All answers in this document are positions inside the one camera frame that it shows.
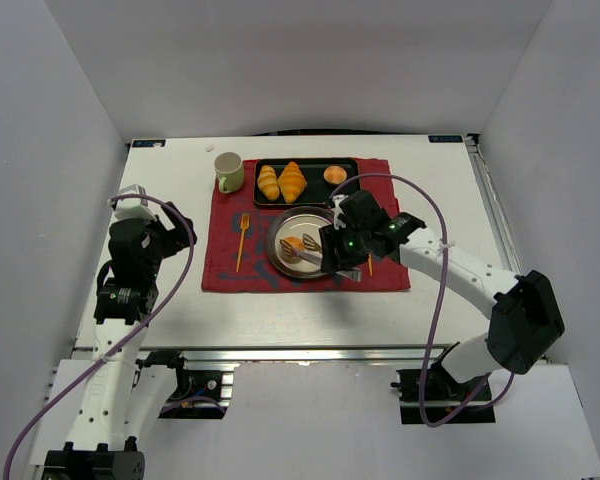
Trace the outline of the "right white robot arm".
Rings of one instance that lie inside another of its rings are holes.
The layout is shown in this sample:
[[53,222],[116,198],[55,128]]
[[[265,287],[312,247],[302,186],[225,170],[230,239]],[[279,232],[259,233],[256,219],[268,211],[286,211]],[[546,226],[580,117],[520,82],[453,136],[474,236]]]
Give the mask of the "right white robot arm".
[[458,343],[431,367],[452,386],[497,370],[526,374],[564,334],[565,325],[549,279],[536,270],[519,275],[490,266],[450,243],[407,213],[352,220],[340,214],[319,230],[321,269],[352,270],[369,255],[388,257],[425,274],[461,296],[489,322],[485,333]]

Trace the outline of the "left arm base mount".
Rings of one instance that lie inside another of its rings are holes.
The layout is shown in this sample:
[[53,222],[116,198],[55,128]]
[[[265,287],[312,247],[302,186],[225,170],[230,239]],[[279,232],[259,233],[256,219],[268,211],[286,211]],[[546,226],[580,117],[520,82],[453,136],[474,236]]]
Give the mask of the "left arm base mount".
[[136,386],[144,373],[155,366],[165,366],[176,380],[176,388],[159,414],[160,419],[222,420],[225,407],[221,393],[223,373],[220,370],[192,369],[186,366],[184,354],[177,350],[151,351],[136,360]]

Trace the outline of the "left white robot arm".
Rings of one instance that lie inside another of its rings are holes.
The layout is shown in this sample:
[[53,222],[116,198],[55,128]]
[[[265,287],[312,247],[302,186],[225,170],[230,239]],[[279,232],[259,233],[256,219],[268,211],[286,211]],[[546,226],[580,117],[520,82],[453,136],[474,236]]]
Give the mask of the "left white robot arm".
[[158,297],[160,266],[182,250],[193,251],[193,223],[163,202],[173,225],[166,228],[144,205],[130,208],[130,200],[145,199],[136,194],[111,200],[116,219],[109,228],[110,258],[96,280],[93,355],[75,381],[85,391],[64,446],[46,454],[45,479],[143,478],[141,436],[182,376],[176,353],[157,354],[149,363],[138,354],[149,323],[168,302]]

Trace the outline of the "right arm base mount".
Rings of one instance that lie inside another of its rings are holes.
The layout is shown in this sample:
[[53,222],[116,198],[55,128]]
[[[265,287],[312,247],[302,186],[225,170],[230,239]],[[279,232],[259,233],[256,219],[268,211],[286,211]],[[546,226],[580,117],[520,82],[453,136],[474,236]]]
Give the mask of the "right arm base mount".
[[[423,425],[419,411],[419,369],[403,369],[396,372],[396,379],[390,384],[399,400],[400,420],[403,425]],[[446,387],[440,380],[428,374],[425,386],[425,412],[431,422],[438,422],[451,414],[462,401],[481,385],[481,378]],[[492,393],[488,383],[484,384],[476,396],[462,409],[449,424],[494,424],[494,408],[489,405]]]

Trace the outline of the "metal serving tongs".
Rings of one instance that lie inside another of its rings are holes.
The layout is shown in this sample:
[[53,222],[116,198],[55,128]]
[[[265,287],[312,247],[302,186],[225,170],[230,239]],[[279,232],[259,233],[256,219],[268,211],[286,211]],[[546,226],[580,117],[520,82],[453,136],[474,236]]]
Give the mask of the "metal serving tongs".
[[[300,259],[307,261],[315,266],[321,268],[321,259],[322,259],[322,248],[321,245],[309,234],[304,233],[301,237],[305,250],[298,251],[291,249],[288,245],[285,245],[282,242],[282,239],[279,240],[279,248],[282,256],[287,260],[290,259]],[[353,270],[336,273],[336,275],[347,278],[354,282],[362,281],[362,272],[358,268],[354,268]]]

